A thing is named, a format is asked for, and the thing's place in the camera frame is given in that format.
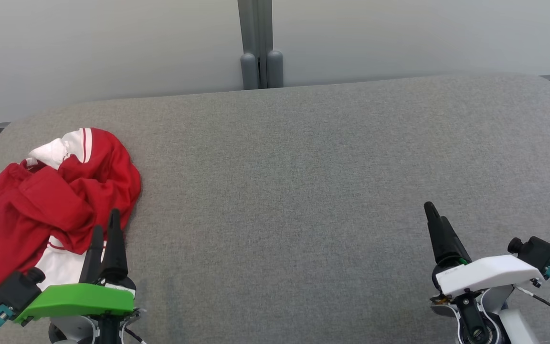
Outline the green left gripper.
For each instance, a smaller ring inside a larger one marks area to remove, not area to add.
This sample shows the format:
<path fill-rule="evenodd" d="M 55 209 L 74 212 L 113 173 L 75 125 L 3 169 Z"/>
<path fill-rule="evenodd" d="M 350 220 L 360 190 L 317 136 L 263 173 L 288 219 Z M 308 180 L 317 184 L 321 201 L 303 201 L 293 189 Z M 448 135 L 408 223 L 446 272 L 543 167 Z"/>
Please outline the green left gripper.
<path fill-rule="evenodd" d="M 110 212 L 106 233 L 103 255 L 104 231 L 100 225 L 94 227 L 79 283 L 47 287 L 14 322 L 22 324 L 43 318 L 131 314 L 135 309 L 135 284 L 115 284 L 128 277 L 124 232 L 118 209 Z M 104 285 L 95 284 L 100 271 L 101 280 L 106 283 Z"/>

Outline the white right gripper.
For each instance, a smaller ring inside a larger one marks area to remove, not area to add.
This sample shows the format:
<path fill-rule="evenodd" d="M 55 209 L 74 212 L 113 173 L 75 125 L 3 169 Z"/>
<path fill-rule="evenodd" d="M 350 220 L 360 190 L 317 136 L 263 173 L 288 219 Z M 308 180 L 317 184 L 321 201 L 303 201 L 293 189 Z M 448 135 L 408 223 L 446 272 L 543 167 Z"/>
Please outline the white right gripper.
<path fill-rule="evenodd" d="M 435 275 L 443 295 L 456 298 L 466 292 L 531 280 L 544 282 L 536 267 L 513 255 L 485 257 L 472 262 L 447 217 L 440 215 L 432 201 L 424 203 L 424 210 L 435 263 L 456 266 Z"/>

